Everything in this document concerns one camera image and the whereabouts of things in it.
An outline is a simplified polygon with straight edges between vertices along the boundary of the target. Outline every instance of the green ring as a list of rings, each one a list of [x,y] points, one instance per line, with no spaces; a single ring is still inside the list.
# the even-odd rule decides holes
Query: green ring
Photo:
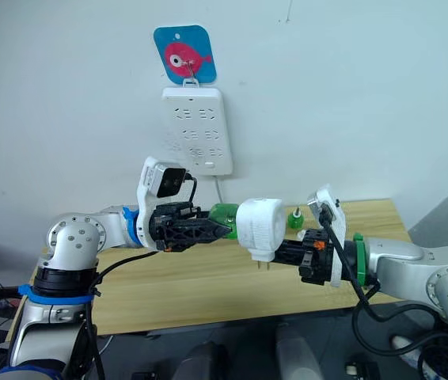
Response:
[[[356,244],[356,256],[358,259],[358,271],[357,271],[357,277],[359,285],[362,287],[365,286],[366,282],[366,249],[365,249],[365,242],[363,241],[363,236],[361,234],[354,234],[354,237],[352,239],[354,243]]]

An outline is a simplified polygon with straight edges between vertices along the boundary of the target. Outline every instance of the blue strap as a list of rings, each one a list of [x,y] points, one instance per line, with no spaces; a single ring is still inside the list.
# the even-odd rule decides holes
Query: blue strap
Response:
[[[48,370],[47,368],[36,367],[36,366],[19,366],[19,367],[4,367],[0,370],[0,374],[6,372],[16,372],[16,371],[32,371],[39,372],[41,374],[47,375],[52,380],[63,380],[63,376],[60,372],[56,370]]]
[[[44,297],[42,295],[34,294],[30,285],[25,283],[18,287],[18,293],[26,295],[28,299],[41,305],[80,305],[82,303],[92,302],[94,296],[82,295],[80,297]]]
[[[135,229],[136,219],[138,218],[139,210],[131,211],[129,210],[128,207],[125,206],[122,207],[122,210],[123,210],[123,218],[127,220],[127,233],[129,234],[129,237],[134,243],[142,247],[142,243],[139,241]]]

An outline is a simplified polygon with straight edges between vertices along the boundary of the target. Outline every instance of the red fish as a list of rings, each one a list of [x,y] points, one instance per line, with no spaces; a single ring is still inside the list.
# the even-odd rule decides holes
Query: red fish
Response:
[[[164,59],[173,73],[184,78],[190,78],[191,70],[193,74],[196,74],[203,62],[211,62],[211,55],[202,57],[189,45],[173,42],[166,46]]]

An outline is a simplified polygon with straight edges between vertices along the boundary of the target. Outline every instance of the power strip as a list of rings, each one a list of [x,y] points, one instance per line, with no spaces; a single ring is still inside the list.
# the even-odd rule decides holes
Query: power strip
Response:
[[[204,176],[231,174],[230,141],[221,92],[201,87],[169,87],[162,92],[165,121],[180,142],[180,163]]]

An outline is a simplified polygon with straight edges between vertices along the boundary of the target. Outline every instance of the blue sticker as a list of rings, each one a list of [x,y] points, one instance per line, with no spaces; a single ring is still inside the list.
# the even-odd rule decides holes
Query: blue sticker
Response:
[[[199,83],[212,83],[217,77],[210,38],[199,25],[157,28],[154,41],[168,78],[181,85],[191,72]]]

